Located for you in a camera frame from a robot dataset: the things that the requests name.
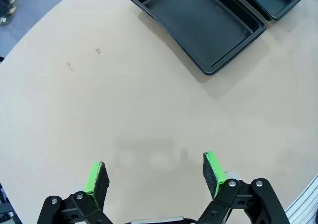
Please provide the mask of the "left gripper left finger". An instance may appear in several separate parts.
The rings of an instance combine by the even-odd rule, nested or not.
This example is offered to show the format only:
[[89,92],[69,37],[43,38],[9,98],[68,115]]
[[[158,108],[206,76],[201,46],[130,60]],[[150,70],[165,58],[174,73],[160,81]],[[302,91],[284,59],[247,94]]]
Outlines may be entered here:
[[70,194],[66,199],[49,196],[45,199],[39,224],[110,224],[111,220],[103,212],[109,177],[105,163],[93,165],[83,191]]

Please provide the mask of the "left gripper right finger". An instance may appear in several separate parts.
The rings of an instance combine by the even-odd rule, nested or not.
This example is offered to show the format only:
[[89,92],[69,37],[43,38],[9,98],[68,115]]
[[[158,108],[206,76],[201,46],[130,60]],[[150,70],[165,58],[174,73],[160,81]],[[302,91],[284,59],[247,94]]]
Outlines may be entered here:
[[203,154],[203,176],[212,196],[198,224],[225,224],[233,210],[243,210],[252,224],[288,224],[286,213],[270,182],[250,184],[226,176],[214,152]]

